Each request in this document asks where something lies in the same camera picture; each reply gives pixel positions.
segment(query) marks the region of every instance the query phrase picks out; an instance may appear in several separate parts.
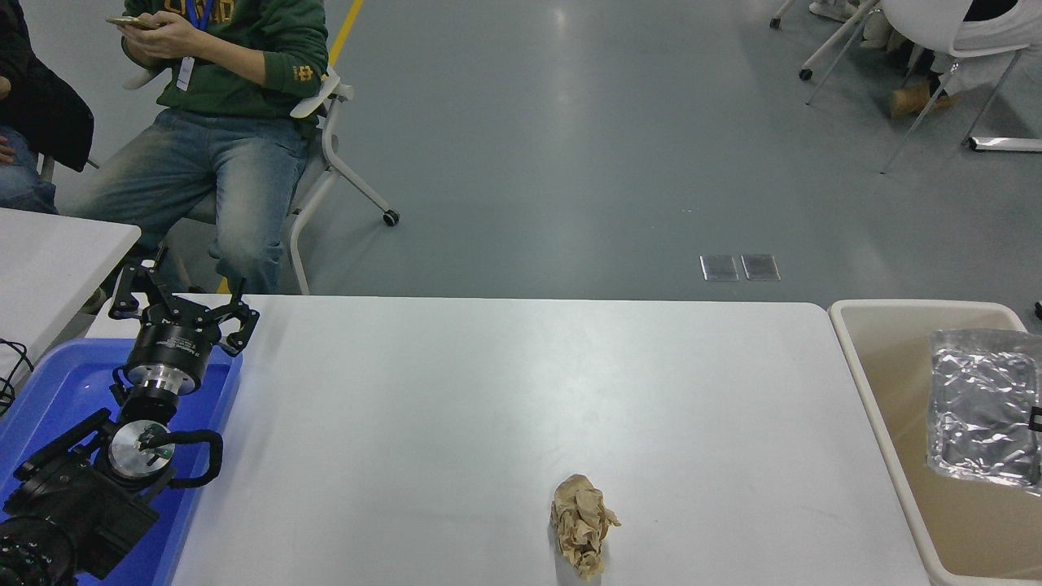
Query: blue lanyard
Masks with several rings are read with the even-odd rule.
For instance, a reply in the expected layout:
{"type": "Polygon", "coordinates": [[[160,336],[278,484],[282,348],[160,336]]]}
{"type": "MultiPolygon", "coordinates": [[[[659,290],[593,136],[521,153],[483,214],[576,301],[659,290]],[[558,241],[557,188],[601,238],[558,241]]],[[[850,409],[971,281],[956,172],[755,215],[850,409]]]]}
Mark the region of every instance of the blue lanyard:
{"type": "Polygon", "coordinates": [[[203,2],[202,20],[199,20],[199,16],[196,14],[195,0],[184,0],[184,11],[189,14],[189,21],[192,22],[192,26],[199,30],[206,30],[206,25],[209,24],[209,14],[214,10],[214,0],[203,2]]]}

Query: crumpled brown paper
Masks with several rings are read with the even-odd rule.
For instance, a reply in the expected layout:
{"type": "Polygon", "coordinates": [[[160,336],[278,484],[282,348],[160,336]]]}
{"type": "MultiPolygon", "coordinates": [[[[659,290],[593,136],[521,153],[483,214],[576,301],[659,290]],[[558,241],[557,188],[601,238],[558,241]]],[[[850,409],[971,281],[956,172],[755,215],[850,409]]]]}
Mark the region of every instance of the crumpled brown paper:
{"type": "Polygon", "coordinates": [[[604,507],[604,493],[582,474],[572,474],[553,492],[550,524],[557,532],[561,554],[584,580],[604,571],[601,543],[611,526],[622,526],[615,513],[604,507]]]}

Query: plastic bin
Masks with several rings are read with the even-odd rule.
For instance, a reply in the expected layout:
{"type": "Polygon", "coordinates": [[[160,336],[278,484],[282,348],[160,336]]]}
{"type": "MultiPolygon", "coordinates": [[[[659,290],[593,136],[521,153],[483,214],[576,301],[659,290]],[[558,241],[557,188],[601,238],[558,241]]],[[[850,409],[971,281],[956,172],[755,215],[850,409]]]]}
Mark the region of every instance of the plastic bin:
{"type": "MultiPolygon", "coordinates": [[[[78,338],[53,348],[38,365],[11,410],[0,421],[0,503],[21,483],[11,472],[35,450],[99,408],[119,413],[108,386],[133,340],[78,338]]],[[[171,425],[177,431],[221,432],[238,391],[241,358],[221,350],[209,356],[199,390],[181,399],[171,425]]],[[[178,477],[198,477],[207,466],[201,446],[179,446],[173,464],[178,477]]],[[[150,504],[159,513],[145,537],[104,581],[82,573],[79,586],[167,586],[173,580],[201,489],[164,490],[150,504]]],[[[7,515],[0,511],[0,520],[7,515]]]]}
{"type": "Polygon", "coordinates": [[[837,301],[828,315],[931,581],[1042,585],[1042,498],[926,466],[927,336],[966,327],[1023,332],[1017,315],[997,303],[914,299],[837,301]]]}

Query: robotic arm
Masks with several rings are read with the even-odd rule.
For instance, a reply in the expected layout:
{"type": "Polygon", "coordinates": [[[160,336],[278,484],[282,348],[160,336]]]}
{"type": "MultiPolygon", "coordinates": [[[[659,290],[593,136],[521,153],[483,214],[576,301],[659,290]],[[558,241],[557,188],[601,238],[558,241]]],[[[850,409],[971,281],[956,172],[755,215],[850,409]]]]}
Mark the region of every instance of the robotic arm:
{"type": "Polygon", "coordinates": [[[165,488],[197,488],[217,478],[223,442],[217,432],[172,432],[180,397],[199,388],[214,345],[229,356],[249,342],[259,313],[242,294],[219,308],[174,296],[154,268],[126,266],[109,317],[138,319],[141,331],[110,390],[115,421],[99,409],[33,454],[15,471],[22,482],[3,506],[0,586],[72,586],[86,572],[104,579],[158,519],[149,503],[165,488]],[[139,311],[133,291],[148,307],[139,311]],[[220,325],[238,320],[222,337],[220,325]],[[175,478],[178,445],[206,443],[207,470],[175,478]]]}

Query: hand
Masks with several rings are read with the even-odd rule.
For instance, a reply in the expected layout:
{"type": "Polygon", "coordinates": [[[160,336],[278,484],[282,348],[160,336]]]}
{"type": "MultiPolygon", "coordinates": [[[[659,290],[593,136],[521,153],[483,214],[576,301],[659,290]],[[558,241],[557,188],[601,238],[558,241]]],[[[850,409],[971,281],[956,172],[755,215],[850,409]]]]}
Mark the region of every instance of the hand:
{"type": "Polygon", "coordinates": [[[0,135],[0,164],[11,165],[15,163],[15,149],[7,146],[7,137],[0,135]]]}
{"type": "Polygon", "coordinates": [[[155,23],[159,28],[142,30],[132,26],[119,27],[132,50],[156,59],[179,59],[197,52],[201,36],[206,33],[192,26],[180,15],[160,10],[144,13],[138,18],[155,23]]]}

